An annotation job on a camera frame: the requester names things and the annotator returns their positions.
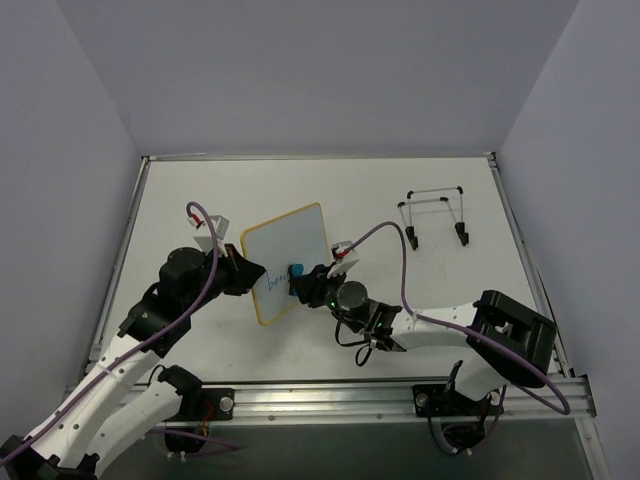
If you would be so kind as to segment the blue bone shaped eraser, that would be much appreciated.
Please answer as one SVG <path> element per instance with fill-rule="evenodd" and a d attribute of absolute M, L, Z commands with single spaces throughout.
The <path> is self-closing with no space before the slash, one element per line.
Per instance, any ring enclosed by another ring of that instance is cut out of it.
<path fill-rule="evenodd" d="M 301 282 L 301 277 L 304 274 L 304 266 L 300 263 L 293 263 L 287 267 L 287 275 L 288 275 L 288 284 L 289 290 L 288 293 L 290 296 L 298 296 L 298 289 Z"/>

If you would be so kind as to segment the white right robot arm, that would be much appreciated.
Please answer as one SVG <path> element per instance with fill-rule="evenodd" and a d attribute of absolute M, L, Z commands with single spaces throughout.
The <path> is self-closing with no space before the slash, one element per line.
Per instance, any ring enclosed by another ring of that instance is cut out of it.
<path fill-rule="evenodd" d="M 357 348 L 363 366 L 375 350 L 405 353 L 417 349 L 460 350 L 444 388 L 444 400 L 464 413 L 491 391 L 506 385 L 539 389 L 547 372 L 557 328 L 548 318 L 511 297 L 486 290 L 464 305 L 409 310 L 372 299 L 364 284 L 347 280 L 332 266 L 304 272 L 299 264 L 287 269 L 289 293 L 311 309 L 326 308 L 342 329 L 354 334 L 341 347 Z"/>

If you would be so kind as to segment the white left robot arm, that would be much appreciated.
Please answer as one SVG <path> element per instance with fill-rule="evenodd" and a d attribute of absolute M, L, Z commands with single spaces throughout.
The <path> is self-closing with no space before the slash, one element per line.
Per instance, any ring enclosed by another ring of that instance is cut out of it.
<path fill-rule="evenodd" d="M 172 251 L 159 279 L 129 311 L 101 359 L 42 425 L 1 447 L 12 479 L 97 479 L 159 422 L 194 417 L 202 383 L 182 367 L 161 373 L 126 406 L 124 396 L 153 370 L 191 327 L 191 316 L 221 294 L 248 293 L 265 274 L 226 244 L 204 253 Z"/>

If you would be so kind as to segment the yellow framed whiteboard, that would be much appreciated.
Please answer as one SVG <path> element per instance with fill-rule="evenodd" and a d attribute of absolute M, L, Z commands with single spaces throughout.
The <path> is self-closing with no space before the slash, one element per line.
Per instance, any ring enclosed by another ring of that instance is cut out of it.
<path fill-rule="evenodd" d="M 265 268 L 252 288 L 262 326 L 272 324 L 298 303 L 289 294 L 289 266 L 298 264 L 307 273 L 318 264 L 330 263 L 323 212 L 317 202 L 244 230 L 240 243 L 244 258 Z"/>

